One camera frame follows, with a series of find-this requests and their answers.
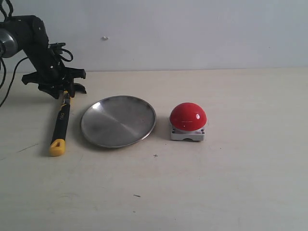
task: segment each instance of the robotic arm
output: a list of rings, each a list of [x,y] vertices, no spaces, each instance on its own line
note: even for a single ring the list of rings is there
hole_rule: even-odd
[[[0,11],[3,13],[2,1]],[[24,84],[36,83],[39,90],[56,99],[64,90],[70,97],[75,96],[76,90],[86,93],[82,85],[74,83],[74,78],[86,78],[85,70],[65,67],[63,60],[69,62],[73,55],[62,48],[65,43],[49,44],[42,20],[33,15],[12,16],[11,11],[9,17],[4,17],[0,23],[0,58],[10,58],[23,50],[36,69],[23,76]],[[63,52],[67,52],[71,60],[62,57]]]

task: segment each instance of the mark on table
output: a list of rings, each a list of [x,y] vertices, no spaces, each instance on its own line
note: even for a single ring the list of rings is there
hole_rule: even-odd
[[[38,145],[38,143],[33,144],[33,145],[29,146],[29,147],[26,147],[26,148],[24,148],[24,149],[22,149],[22,150],[19,150],[19,151],[16,152],[16,153],[21,153],[22,151],[27,150],[28,148],[32,148],[32,147],[37,146],[37,145]]]

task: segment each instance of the white table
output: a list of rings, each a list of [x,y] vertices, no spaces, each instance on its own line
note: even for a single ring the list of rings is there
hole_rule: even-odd
[[[0,108],[1,231],[308,230],[308,68],[89,72],[61,157],[48,154],[60,101],[20,79]],[[113,95],[148,101],[157,126],[96,148],[80,118]],[[169,140],[182,102],[206,111],[206,141]]]

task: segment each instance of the white wall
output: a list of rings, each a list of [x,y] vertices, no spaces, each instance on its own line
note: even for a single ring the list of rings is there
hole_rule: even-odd
[[[45,22],[51,42],[67,43],[70,66],[88,71],[308,65],[307,0],[12,2],[15,15]],[[23,56],[6,60],[10,69]]]

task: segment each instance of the yellow handle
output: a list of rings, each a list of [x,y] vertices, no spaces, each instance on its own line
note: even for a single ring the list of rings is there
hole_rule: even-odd
[[[49,148],[51,156],[60,156],[65,153],[65,140],[57,139],[55,140]]]

